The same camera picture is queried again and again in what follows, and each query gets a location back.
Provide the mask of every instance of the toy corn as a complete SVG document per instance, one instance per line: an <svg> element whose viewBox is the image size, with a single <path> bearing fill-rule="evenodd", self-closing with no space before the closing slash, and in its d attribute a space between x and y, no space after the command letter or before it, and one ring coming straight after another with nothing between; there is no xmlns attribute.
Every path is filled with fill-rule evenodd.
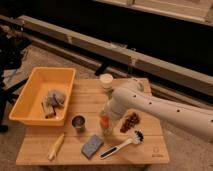
<svg viewBox="0 0 213 171"><path fill-rule="evenodd" d="M55 141L55 143L53 144L53 146L50 148L50 151L48 153L48 160L53 160L54 158L56 158L57 153L62 145L62 143L64 142L64 137L65 137L65 133L62 133L57 140Z"/></svg>

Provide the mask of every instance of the white bottle cap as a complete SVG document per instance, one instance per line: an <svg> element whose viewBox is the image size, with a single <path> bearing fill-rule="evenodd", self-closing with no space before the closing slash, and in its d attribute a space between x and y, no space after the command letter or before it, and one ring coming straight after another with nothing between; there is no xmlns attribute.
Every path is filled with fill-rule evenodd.
<svg viewBox="0 0 213 171"><path fill-rule="evenodd" d="M111 88L113 76L111 74L102 74L100 76L100 81L103 88Z"/></svg>

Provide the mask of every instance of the wooden tabletop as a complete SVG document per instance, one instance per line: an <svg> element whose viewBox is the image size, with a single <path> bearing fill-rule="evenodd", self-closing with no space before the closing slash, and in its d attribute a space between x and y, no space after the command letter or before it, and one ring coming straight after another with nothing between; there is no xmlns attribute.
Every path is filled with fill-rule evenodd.
<svg viewBox="0 0 213 171"><path fill-rule="evenodd" d="M144 91L151 95L151 89L147 79L141 79ZM117 86L126 79L115 79L113 86ZM85 79L75 80L67 119L63 127L39 127L28 126L25 138L19 151L16 164L18 165L107 165L107 164L154 164L168 163L169 156L165 145L160 122L157 118L137 110L129 110L131 113L136 111L141 118L140 124L135 128L142 130L144 141L140 145L129 145L118 153L104 159L99 159L99 154L109 147L118 145L128 138L129 132L120 133L123 122L117 124L113 135L103 137L99 125L99 113L103 109L108 97L101 87L99 80ZM81 114L86 118L86 131L77 134L71 126L72 118ZM53 160L47 159L49 148L57 137L66 132L64 143ZM103 138L104 145L99 151L88 160L81 154L81 148L89 138L96 134Z"/></svg>

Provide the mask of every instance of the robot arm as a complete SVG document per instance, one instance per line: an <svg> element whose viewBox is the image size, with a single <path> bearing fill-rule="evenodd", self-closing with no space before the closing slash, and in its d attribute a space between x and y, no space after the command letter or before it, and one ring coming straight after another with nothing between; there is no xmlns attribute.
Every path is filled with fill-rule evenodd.
<svg viewBox="0 0 213 171"><path fill-rule="evenodd" d="M117 87L107 103L106 112L121 118L130 108L145 111L191 134L213 141L213 111L148 96L139 90L138 80Z"/></svg>

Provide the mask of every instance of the orange bin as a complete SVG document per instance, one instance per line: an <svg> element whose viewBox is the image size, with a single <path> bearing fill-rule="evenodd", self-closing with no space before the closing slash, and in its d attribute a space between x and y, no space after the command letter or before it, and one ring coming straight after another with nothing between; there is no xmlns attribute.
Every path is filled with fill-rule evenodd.
<svg viewBox="0 0 213 171"><path fill-rule="evenodd" d="M73 68L36 67L33 69L9 118L26 125L63 126L75 77ZM46 119L42 101L49 90L66 95L64 108L55 108L56 116Z"/></svg>

